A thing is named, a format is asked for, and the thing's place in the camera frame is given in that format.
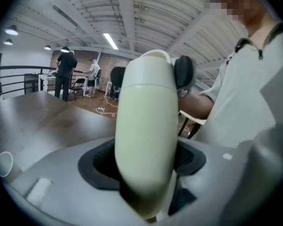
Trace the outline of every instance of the black railing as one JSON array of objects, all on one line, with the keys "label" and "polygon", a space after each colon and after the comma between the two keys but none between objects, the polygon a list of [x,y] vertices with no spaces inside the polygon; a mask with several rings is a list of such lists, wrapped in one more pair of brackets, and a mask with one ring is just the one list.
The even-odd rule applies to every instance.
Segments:
[{"label": "black railing", "polygon": [[[0,72],[1,70],[11,70],[11,69],[36,69],[39,70],[40,72],[37,72],[36,74],[44,74],[43,70],[56,70],[55,67],[45,67],[45,66],[24,66],[24,65],[9,65],[9,66],[1,66],[0,65]],[[78,71],[78,70],[74,70],[75,73],[83,73],[82,71]],[[15,75],[8,75],[8,76],[0,76],[0,80],[3,78],[10,78],[10,77],[17,77],[17,76],[25,76],[26,74],[15,74]],[[72,78],[73,74],[71,74],[71,78],[70,78],[70,83],[72,83],[72,80],[75,80]],[[2,87],[3,86],[7,86],[7,85],[13,85],[13,84],[21,84],[21,83],[25,83],[25,82],[29,82],[29,81],[19,81],[19,82],[13,82],[13,83],[8,83],[8,84],[1,84],[0,81],[0,96],[7,94],[7,93],[11,93],[11,92],[15,92],[15,91],[19,91],[19,90],[23,90],[23,89],[33,89],[33,88],[37,88],[38,86],[31,86],[31,87],[24,87],[21,89],[14,89],[14,90],[10,90],[10,91],[6,91],[6,92],[2,92]]]}]

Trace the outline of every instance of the dark tabletop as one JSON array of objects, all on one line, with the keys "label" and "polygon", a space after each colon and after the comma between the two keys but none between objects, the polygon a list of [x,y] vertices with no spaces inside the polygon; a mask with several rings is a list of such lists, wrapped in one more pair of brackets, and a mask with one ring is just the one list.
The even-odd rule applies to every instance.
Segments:
[{"label": "dark tabletop", "polygon": [[115,120],[40,91],[0,101],[0,153],[26,170],[47,154],[115,134]]}]

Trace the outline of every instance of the brown floor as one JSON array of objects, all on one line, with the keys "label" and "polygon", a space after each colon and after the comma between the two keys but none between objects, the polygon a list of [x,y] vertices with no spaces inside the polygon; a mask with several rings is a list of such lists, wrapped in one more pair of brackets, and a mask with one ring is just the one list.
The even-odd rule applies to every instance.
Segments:
[{"label": "brown floor", "polygon": [[[96,112],[96,108],[98,107],[104,107],[105,108],[105,113],[117,113],[117,107],[113,107],[109,105],[106,102],[106,99],[108,100],[109,103],[113,105],[118,105],[118,101],[111,101],[109,97],[104,97],[105,93],[102,91],[96,91],[94,97],[84,97],[82,98],[82,93],[79,92],[78,95],[76,95],[76,101],[75,97],[73,95],[69,96],[69,103],[76,105],[84,110],[100,114]],[[112,114],[103,114],[103,116],[115,119],[117,118],[117,114],[115,117],[112,116]],[[177,126],[177,132],[180,131],[182,124],[184,123],[185,117],[179,116],[178,118],[178,126]],[[188,123],[185,126],[185,129],[183,130],[181,136],[182,137],[187,137],[189,135],[189,132],[193,128],[193,122],[191,120],[188,121]]]},{"label": "brown floor", "polygon": [[[84,97],[83,99],[82,93],[79,92],[78,95],[75,96],[76,101],[75,101],[74,95],[70,95],[68,98],[68,102],[84,110],[87,110],[93,113],[97,113],[97,114],[100,114],[96,111],[96,108],[98,107],[105,108],[105,113],[117,113],[117,107],[113,107],[109,105],[106,102],[106,99],[108,100],[109,103],[111,103],[112,105],[116,105],[116,106],[118,105],[118,101],[111,101],[109,97],[104,97],[104,96],[105,96],[104,92],[97,90],[94,94],[94,97]],[[117,114],[115,115],[115,117],[113,117],[112,114],[103,114],[103,116],[113,118],[113,119],[117,118]]]}]

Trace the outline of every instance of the lamp shade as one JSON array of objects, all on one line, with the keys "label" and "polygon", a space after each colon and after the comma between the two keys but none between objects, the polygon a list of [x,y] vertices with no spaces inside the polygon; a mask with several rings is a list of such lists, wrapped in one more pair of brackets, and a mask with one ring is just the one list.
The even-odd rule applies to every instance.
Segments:
[{"label": "lamp shade", "polygon": [[5,32],[10,35],[18,35],[17,26],[11,25],[8,29],[5,30]]},{"label": "lamp shade", "polygon": [[63,47],[61,48],[61,51],[64,53],[68,53],[69,52],[69,48],[68,47]]},{"label": "lamp shade", "polygon": [[46,50],[51,50],[51,47],[50,47],[49,45],[46,45],[46,46],[44,47],[44,49],[46,49]]},{"label": "lamp shade", "polygon": [[3,43],[6,45],[13,45],[13,41],[11,39],[7,39]]}]

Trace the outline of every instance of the zipper pull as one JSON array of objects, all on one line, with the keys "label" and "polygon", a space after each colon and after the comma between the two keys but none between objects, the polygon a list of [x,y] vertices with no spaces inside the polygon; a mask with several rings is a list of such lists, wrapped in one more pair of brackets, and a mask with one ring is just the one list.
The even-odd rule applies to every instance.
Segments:
[{"label": "zipper pull", "polygon": [[259,49],[259,59],[263,59],[263,51]]}]

